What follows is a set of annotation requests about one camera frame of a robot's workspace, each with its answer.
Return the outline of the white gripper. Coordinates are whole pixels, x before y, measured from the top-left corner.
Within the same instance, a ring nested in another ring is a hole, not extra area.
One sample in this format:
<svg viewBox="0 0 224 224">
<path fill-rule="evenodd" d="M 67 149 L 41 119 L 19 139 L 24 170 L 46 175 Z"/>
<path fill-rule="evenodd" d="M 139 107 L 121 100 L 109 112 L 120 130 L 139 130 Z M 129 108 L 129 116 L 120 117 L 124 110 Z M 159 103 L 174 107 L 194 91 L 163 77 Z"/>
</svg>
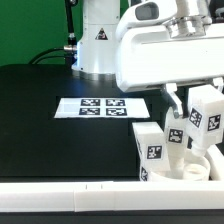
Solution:
<svg viewBox="0 0 224 224">
<path fill-rule="evenodd" d="M 175 119 L 183 117 L 177 84 L 213 79 L 224 89 L 224 23 L 207 0 L 147 0 L 129 7 L 116 30 L 116 82 L 124 92 L 162 86 Z"/>
</svg>

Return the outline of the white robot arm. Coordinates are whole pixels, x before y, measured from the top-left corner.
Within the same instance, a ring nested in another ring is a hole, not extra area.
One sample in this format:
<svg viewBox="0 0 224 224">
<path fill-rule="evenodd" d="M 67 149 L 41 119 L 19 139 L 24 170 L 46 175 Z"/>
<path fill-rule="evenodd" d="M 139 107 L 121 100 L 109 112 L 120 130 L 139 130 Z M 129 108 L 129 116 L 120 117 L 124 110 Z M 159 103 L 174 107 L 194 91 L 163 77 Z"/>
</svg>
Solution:
<svg viewBox="0 0 224 224">
<path fill-rule="evenodd" d="M 207 0 L 145 0 L 116 15 L 119 0 L 84 0 L 83 36 L 72 65 L 86 78 L 115 77 L 124 92 L 224 77 L 224 22 Z"/>
</svg>

